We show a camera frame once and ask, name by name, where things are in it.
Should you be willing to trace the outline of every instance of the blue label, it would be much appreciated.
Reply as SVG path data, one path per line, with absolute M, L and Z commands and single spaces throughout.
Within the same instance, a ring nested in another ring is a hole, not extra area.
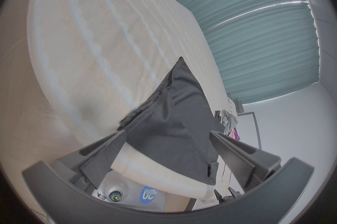
M 150 203 L 155 199 L 157 196 L 157 190 L 150 188 L 150 187 L 145 187 L 141 191 L 141 194 L 139 195 L 139 200 L 141 203 Z

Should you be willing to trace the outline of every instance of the gray frame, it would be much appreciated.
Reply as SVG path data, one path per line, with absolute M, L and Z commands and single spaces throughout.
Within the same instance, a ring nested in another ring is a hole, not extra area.
M 246 115 L 253 115 L 254 123 L 255 123 L 255 128 L 256 128 L 256 133 L 257 133 L 257 142 L 259 143 L 259 149 L 262 149 L 261 148 L 260 132 L 259 132 L 259 127 L 257 126 L 257 121 L 256 121 L 255 113 L 254 112 L 238 113 L 238 117 L 240 117 L 240 116 L 246 116 Z

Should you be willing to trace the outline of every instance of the curtain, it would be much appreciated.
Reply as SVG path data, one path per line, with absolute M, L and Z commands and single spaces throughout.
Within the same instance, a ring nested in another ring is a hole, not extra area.
M 176 1 L 195 16 L 233 99 L 265 100 L 318 81 L 318 37 L 305 0 Z M 301 2 L 264 8 L 294 1 Z

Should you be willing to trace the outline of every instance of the wooden floor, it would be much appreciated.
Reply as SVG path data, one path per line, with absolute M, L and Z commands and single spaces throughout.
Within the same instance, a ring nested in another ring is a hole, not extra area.
M 81 144 L 59 120 L 35 78 L 28 54 L 29 0 L 6 0 L 0 10 L 0 163 L 23 202 L 46 222 L 21 171 L 39 160 L 51 163 Z

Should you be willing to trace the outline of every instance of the mattress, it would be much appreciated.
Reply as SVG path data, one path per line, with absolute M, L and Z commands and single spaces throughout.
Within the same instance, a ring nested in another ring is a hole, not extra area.
M 211 110 L 229 110 L 206 39 L 175 0 L 30 0 L 27 40 L 46 98 L 84 146 L 115 132 L 180 56 Z

